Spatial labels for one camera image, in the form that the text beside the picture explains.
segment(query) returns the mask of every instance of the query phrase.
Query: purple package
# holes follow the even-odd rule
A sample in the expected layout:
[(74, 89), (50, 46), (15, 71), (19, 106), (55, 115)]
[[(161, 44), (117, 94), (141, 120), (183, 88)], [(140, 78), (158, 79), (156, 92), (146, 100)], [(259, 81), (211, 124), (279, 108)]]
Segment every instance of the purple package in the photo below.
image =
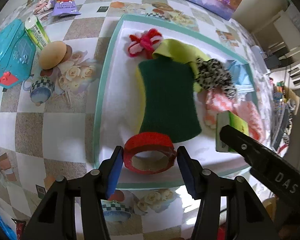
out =
[(55, 6), (51, 16), (66, 16), (66, 15), (78, 15), (78, 12), (74, 0), (55, 0)]

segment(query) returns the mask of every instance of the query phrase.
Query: small green and white box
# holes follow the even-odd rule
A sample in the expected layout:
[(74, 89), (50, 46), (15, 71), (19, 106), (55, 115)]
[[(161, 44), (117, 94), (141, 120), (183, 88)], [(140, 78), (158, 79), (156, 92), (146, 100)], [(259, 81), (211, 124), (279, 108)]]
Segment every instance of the small green and white box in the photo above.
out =
[(249, 136), (249, 127), (246, 121), (242, 120), (237, 115), (230, 111), (224, 111), (217, 115), (217, 134), (216, 134), (216, 151), (217, 152), (235, 152), (228, 145), (220, 140), (221, 129), (229, 124), (233, 128), (236, 128), (240, 132)]

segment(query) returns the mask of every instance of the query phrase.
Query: teal toy box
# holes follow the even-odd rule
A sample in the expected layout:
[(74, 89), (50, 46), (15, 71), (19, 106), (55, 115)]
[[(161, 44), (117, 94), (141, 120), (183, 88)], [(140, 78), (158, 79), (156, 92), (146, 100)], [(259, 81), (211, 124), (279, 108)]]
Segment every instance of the teal toy box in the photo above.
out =
[(35, 50), (20, 19), (0, 32), (0, 86), (11, 88), (28, 79)]

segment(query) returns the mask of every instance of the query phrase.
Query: white lettering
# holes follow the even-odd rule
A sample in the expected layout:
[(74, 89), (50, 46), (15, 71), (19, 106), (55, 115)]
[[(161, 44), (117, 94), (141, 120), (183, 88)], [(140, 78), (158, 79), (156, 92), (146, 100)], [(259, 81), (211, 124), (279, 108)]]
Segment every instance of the white lettering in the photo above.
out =
[(298, 187), (298, 185), (297, 184), (294, 184), (293, 186), (292, 186), (292, 190), (290, 190), (290, 192), (291, 193), (295, 193), (296, 192), (296, 188)]
[(282, 186), (285, 186), (286, 188), (289, 187), (291, 179), (288, 179), (285, 183), (282, 184)]
[(274, 179), (276, 182), (281, 182), (283, 180), (283, 173), (279, 172), (277, 177)]

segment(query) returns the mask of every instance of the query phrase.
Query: red tape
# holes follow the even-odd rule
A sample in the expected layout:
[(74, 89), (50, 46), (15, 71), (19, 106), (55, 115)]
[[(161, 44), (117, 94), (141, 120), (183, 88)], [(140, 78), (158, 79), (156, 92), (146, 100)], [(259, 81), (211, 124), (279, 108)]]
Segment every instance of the red tape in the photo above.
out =
[[(141, 166), (149, 166), (146, 160), (134, 160), (133, 157), (145, 151), (158, 151), (163, 153), (168, 158), (162, 158), (156, 161), (155, 164), (159, 165), (159, 169), (150, 167), (147, 169), (140, 169), (136, 164), (144, 164)], [(129, 170), (139, 174), (157, 174), (171, 168), (177, 152), (174, 150), (172, 141), (168, 135), (157, 132), (143, 132), (132, 136), (124, 145), (123, 162)]]

